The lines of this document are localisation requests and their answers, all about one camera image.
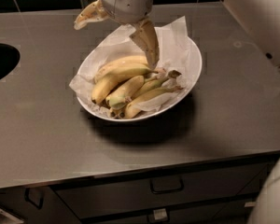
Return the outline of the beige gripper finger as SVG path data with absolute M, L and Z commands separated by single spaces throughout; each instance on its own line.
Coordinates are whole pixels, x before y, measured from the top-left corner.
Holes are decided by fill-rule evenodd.
M 133 27 L 135 31 L 130 35 L 130 39 L 145 53 L 147 64 L 154 69 L 160 59 L 159 41 L 154 25 L 150 18 L 145 18 Z
M 80 30 L 90 22 L 100 22 L 108 19 L 108 14 L 101 0 L 96 0 L 87 5 L 74 21 L 74 28 Z

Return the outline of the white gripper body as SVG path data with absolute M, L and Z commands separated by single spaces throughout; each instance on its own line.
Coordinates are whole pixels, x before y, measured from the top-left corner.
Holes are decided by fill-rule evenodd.
M 118 23 L 137 23 L 151 11 L 153 0 L 101 0 L 107 15 Z

